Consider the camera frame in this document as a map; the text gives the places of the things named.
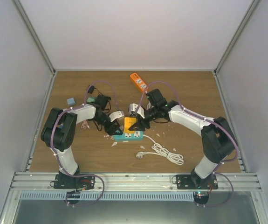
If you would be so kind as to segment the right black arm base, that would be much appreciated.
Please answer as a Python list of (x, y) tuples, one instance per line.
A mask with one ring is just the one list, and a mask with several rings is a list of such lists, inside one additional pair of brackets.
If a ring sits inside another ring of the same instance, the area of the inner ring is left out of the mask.
[(201, 179), (195, 172), (191, 174), (177, 174), (172, 177), (171, 182), (177, 185), (177, 189), (211, 190), (218, 189), (215, 175), (208, 175)]

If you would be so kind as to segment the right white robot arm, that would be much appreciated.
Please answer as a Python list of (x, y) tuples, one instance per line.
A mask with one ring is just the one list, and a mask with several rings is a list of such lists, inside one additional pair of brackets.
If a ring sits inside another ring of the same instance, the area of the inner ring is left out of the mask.
[(218, 166), (226, 162), (232, 152), (239, 151), (227, 120), (224, 117), (205, 117), (185, 108), (177, 101), (167, 101), (159, 89), (150, 91), (146, 96), (151, 104), (150, 109), (146, 110), (139, 104), (130, 104), (129, 112), (137, 121), (129, 129), (145, 131), (150, 128), (150, 122), (165, 119), (198, 134), (202, 138), (204, 156), (191, 171), (191, 184), (196, 189), (203, 188)]

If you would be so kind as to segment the light blue charger plug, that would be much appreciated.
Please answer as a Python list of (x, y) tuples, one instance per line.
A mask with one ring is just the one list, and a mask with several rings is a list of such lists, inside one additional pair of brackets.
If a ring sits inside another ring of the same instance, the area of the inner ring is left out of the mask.
[(68, 105), (68, 106), (73, 106), (73, 105), (75, 105), (75, 104), (76, 104), (76, 101), (75, 101), (74, 98), (68, 98), (68, 99), (67, 99), (67, 105)]

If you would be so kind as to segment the orange power socket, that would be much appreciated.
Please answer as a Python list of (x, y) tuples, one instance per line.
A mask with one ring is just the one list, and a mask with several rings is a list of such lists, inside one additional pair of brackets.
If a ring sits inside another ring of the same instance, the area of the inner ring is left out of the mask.
[(130, 79), (141, 92), (145, 91), (147, 93), (147, 85), (137, 73), (130, 74)]

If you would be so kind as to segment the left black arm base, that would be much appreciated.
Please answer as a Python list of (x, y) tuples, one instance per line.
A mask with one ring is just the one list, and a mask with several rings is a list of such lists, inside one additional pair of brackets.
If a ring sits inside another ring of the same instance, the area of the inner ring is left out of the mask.
[(50, 182), (50, 186), (54, 189), (74, 189), (74, 190), (89, 190), (93, 189), (95, 177), (71, 177), (61, 172), (55, 176), (55, 180)]

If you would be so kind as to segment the yellow socket cube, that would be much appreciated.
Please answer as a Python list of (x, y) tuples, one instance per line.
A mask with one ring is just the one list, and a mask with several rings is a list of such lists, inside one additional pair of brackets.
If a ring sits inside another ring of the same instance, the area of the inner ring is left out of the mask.
[(129, 128), (137, 122), (137, 119), (134, 117), (125, 117), (124, 118), (124, 133), (134, 134), (135, 131), (131, 131)]

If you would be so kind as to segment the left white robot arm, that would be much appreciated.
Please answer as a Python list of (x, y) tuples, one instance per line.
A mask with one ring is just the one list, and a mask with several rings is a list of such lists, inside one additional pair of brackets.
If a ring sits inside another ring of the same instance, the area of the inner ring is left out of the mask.
[(101, 125), (110, 136), (123, 134), (118, 119), (124, 117), (124, 112), (118, 109), (116, 112), (106, 114), (104, 103), (99, 98), (78, 107), (52, 108), (41, 132), (41, 140), (53, 152), (59, 165), (59, 172), (66, 175), (64, 182), (71, 189), (77, 188), (81, 182), (78, 175), (79, 166), (71, 149), (76, 125), (91, 120)]

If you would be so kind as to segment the black adapter with cable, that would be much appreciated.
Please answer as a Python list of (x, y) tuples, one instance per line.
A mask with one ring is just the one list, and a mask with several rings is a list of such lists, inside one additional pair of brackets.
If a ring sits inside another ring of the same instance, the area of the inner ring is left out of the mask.
[(104, 113), (111, 111), (111, 97), (103, 95), (95, 86), (88, 88), (88, 93), (92, 94), (94, 90), (97, 90), (98, 96), (94, 99), (93, 103), (100, 106)]

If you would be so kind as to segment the green charger plug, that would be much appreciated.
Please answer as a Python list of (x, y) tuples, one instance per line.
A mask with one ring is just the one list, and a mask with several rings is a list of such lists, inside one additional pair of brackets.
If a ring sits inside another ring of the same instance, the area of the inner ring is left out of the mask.
[(90, 103), (90, 102), (95, 102), (95, 97), (88, 97), (88, 99), (87, 99), (87, 103)]

